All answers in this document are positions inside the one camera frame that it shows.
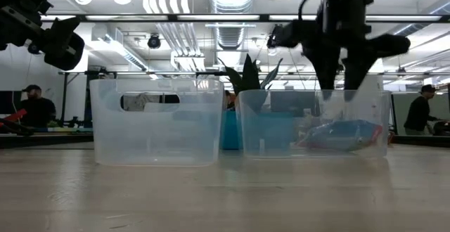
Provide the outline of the clear plastic bin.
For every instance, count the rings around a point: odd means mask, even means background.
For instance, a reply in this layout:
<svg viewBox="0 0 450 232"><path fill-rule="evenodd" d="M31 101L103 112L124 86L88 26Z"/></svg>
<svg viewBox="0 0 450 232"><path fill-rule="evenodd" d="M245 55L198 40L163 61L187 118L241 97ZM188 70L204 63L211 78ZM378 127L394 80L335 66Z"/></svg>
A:
<svg viewBox="0 0 450 232"><path fill-rule="evenodd" d="M236 113L247 157L383 157L390 106L377 89L247 90Z"/></svg>
<svg viewBox="0 0 450 232"><path fill-rule="evenodd" d="M213 79L89 83L95 161L113 166L208 166L217 161L224 85Z"/></svg>

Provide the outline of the blue red granola bar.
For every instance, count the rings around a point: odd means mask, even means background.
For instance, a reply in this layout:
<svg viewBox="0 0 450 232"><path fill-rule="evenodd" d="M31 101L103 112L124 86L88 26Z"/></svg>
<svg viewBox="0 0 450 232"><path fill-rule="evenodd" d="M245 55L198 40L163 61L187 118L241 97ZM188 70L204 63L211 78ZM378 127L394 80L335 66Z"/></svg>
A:
<svg viewBox="0 0 450 232"><path fill-rule="evenodd" d="M374 145L383 126L366 120L340 120L312 127L297 142L301 148L354 152Z"/></svg>

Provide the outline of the black ceiling spotlight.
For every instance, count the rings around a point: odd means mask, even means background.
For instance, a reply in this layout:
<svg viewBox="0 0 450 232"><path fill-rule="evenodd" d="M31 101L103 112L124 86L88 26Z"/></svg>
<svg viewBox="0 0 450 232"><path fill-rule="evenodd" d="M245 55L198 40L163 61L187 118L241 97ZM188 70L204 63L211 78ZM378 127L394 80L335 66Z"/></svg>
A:
<svg viewBox="0 0 450 232"><path fill-rule="evenodd" d="M267 42L266 42L266 47L268 49L274 49L278 46L277 41L276 41L276 35L282 30L283 26L279 25L279 24L275 24L274 28L272 29L272 31L270 32Z"/></svg>
<svg viewBox="0 0 450 232"><path fill-rule="evenodd" d="M150 38L147 41L148 48L150 49L158 49L161 46L160 36L159 34L151 34Z"/></svg>

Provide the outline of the teal plastic tray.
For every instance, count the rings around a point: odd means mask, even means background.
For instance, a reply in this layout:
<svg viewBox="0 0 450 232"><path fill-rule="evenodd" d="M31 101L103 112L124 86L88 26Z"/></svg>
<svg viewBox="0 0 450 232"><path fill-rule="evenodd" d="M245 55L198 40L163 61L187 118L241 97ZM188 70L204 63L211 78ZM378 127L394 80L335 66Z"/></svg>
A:
<svg viewBox="0 0 450 232"><path fill-rule="evenodd" d="M222 150L242 150L255 156L283 156L296 140L295 118L283 112L268 112L252 117L247 121L243 138L242 125L235 111L224 113L221 133Z"/></svg>

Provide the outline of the green partition panel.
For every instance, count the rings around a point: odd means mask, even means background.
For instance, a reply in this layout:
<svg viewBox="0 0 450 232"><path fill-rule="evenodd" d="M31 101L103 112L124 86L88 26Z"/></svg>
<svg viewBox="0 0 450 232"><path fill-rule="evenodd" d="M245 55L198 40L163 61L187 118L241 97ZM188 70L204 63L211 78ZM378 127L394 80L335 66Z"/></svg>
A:
<svg viewBox="0 0 450 232"><path fill-rule="evenodd" d="M393 93L393 106L396 117L396 125L398 135L405 135L404 123L406 121L410 104L419 97L419 93ZM450 106L447 93L437 93L434 98L429 101L430 115L443 120L450 120Z"/></svg>

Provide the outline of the potted snake plant white pot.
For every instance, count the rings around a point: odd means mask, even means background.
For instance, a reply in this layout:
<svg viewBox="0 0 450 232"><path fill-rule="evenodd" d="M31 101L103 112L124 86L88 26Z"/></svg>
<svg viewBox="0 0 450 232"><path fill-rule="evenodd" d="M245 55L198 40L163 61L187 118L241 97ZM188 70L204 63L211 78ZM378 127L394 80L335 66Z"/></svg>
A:
<svg viewBox="0 0 450 232"><path fill-rule="evenodd" d="M245 57L243 70L241 73L239 73L232 67L228 67L220 58L219 62L224 66L226 76L233 87L233 91L235 94L233 110L238 111L240 107L240 94L243 91L265 91L271 88L271 82L275 80L283 59L281 58L278 61L275 68L271 72L269 72L262 81L259 80L259 70L256 64L256 60L252 60L249 54L247 54Z"/></svg>

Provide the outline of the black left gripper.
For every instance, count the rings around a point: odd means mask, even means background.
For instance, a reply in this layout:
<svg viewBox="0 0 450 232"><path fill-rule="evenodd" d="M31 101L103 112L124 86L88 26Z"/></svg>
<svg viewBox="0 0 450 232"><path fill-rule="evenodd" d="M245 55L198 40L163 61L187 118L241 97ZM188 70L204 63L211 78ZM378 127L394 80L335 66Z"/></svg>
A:
<svg viewBox="0 0 450 232"><path fill-rule="evenodd" d="M56 18L44 31L41 16L51 7L49 0L0 0L0 51L9 44L26 45L32 54L43 52L49 65L73 70L84 50L83 38L75 33L81 20Z"/></svg>

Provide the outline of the silver ceiling air duct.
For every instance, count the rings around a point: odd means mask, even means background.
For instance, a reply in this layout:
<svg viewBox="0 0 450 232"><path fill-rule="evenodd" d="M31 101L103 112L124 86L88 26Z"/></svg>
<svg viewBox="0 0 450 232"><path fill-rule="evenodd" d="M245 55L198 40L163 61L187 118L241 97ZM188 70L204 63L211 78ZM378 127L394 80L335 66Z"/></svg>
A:
<svg viewBox="0 0 450 232"><path fill-rule="evenodd" d="M237 14L249 13L252 10L253 0L210 0L213 13ZM224 50L239 49L243 43L244 27L218 27L214 35L219 48Z"/></svg>

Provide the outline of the dark background monitor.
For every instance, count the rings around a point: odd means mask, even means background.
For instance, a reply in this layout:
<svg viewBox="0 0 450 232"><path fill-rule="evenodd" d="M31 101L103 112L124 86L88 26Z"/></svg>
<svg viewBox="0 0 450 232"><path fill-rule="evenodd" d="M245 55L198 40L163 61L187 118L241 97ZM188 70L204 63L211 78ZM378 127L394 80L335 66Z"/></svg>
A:
<svg viewBox="0 0 450 232"><path fill-rule="evenodd" d="M20 107L21 91L0 91L0 115L10 115Z"/></svg>

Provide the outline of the black ceiling light rail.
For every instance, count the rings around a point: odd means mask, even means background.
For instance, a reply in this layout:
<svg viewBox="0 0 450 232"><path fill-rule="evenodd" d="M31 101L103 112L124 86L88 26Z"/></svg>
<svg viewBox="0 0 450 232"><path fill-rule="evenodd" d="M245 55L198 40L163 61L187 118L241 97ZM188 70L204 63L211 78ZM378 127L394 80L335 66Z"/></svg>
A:
<svg viewBox="0 0 450 232"><path fill-rule="evenodd" d="M42 15L43 22L78 17L82 22L289 22L292 14ZM450 15L367 15L367 23L450 23Z"/></svg>

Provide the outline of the red tool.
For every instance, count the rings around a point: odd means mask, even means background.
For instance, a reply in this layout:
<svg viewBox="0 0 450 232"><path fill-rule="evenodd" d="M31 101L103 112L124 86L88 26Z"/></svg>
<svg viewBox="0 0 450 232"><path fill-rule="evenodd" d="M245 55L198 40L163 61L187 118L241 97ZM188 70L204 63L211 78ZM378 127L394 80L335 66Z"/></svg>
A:
<svg viewBox="0 0 450 232"><path fill-rule="evenodd" d="M9 116L6 116L5 118L0 118L0 124L6 124L6 123L16 123L20 121L20 119L27 114L27 111L25 109L21 109L17 111L16 113L13 113Z"/></svg>

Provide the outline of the person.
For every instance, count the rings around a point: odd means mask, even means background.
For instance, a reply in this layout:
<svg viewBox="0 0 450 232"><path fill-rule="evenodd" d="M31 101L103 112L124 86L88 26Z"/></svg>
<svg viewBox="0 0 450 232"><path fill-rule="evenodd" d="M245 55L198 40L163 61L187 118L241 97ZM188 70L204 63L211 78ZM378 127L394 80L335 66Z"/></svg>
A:
<svg viewBox="0 0 450 232"><path fill-rule="evenodd" d="M26 93L27 98L20 102L20 108L26 111L21 122L27 127L47 128L56 117L53 101L44 98L36 84L28 85L22 92Z"/></svg>
<svg viewBox="0 0 450 232"><path fill-rule="evenodd" d="M438 117L430 115L429 100L435 96L436 88L431 84L421 87L420 95L409 106L409 112L404 123L406 135L422 136L428 122L439 121Z"/></svg>

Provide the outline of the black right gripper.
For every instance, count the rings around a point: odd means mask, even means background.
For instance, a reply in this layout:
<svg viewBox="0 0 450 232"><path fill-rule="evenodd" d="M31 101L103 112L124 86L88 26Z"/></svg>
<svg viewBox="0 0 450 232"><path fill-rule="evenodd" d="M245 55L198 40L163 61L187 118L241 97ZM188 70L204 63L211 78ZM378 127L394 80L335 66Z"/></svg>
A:
<svg viewBox="0 0 450 232"><path fill-rule="evenodd" d="M302 47L302 55L313 65L324 100L335 88L340 49L350 48L345 66L344 99L351 101L366 74L379 58L405 54L411 41L401 35L383 34L366 40L366 7L373 0L323 0L322 21L293 20L277 31L278 46Z"/></svg>

